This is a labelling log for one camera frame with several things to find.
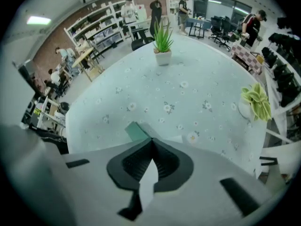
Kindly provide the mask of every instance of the fluorescent light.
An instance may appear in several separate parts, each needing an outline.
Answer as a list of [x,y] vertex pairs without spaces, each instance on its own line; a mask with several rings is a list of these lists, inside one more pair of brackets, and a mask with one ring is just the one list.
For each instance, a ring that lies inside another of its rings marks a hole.
[[27,24],[44,24],[47,25],[49,24],[51,19],[45,18],[45,17],[37,17],[37,16],[31,16],[27,20]]
[[244,10],[242,10],[242,9],[238,8],[238,7],[235,7],[234,9],[236,9],[236,10],[238,10],[238,11],[242,12],[242,13],[249,14],[247,11],[244,11]]
[[215,3],[219,3],[219,4],[222,3],[222,2],[220,2],[220,1],[215,1],[215,0],[208,0],[208,2],[215,2]]

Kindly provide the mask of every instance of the gray floor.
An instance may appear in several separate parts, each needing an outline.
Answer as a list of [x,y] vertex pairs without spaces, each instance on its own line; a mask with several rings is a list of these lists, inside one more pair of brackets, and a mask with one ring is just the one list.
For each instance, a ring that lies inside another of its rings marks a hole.
[[[213,39],[209,39],[208,37],[210,35],[211,32],[206,31],[204,38],[200,38],[200,39],[197,39],[196,37],[190,37],[190,38],[196,39],[202,43],[210,45],[226,55],[230,55],[230,52],[228,52],[224,46],[219,47],[219,44],[214,43]],[[125,42],[119,43],[117,48],[111,48],[105,51],[103,53],[104,58],[99,57],[99,64],[101,64],[104,69],[107,69],[115,62],[122,59],[124,56],[130,54],[132,52],[131,42],[132,42],[131,39],[127,39]],[[81,95],[89,87],[90,84],[91,82],[87,79],[87,77],[84,74],[80,74],[73,80],[70,88],[66,92],[66,95],[61,97],[59,101],[67,102],[71,104],[76,100],[76,98],[79,95]]]

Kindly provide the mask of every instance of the white pot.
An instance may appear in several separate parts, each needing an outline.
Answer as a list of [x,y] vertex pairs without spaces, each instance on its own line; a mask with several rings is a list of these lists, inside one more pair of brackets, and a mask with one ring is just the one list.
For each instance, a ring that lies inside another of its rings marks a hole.
[[168,65],[171,59],[171,51],[166,53],[155,53],[155,56],[158,65]]
[[249,102],[241,98],[238,103],[238,110],[244,118],[254,121],[255,114]]

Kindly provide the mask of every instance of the potted plant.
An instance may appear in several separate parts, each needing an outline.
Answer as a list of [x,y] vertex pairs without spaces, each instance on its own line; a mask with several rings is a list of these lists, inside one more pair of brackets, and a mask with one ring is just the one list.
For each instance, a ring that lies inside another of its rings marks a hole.
[[155,22],[155,42],[154,53],[158,65],[168,65],[171,59],[170,47],[173,44],[173,40],[170,39],[172,33],[169,33],[170,22],[168,21],[166,31],[163,30],[162,22],[158,24]]
[[260,83],[256,83],[249,90],[243,87],[238,110],[241,115],[251,121],[259,119],[268,121],[271,119],[271,107],[268,97]]

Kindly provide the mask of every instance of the green plant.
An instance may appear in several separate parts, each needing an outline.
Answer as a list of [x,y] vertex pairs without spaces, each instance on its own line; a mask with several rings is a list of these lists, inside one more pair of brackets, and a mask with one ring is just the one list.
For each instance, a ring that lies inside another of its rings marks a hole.
[[155,44],[154,45],[158,50],[158,52],[160,53],[165,53],[170,51],[170,47],[174,42],[173,40],[170,39],[172,32],[169,33],[169,26],[170,26],[170,22],[168,21],[166,31],[164,32],[162,22],[160,24],[158,24],[158,20],[156,20],[155,22],[154,37],[155,37],[156,45]]
[[241,88],[241,97],[251,104],[251,108],[255,114],[254,121],[260,118],[263,121],[271,119],[271,107],[268,97],[260,83],[256,83],[249,90],[246,87]]

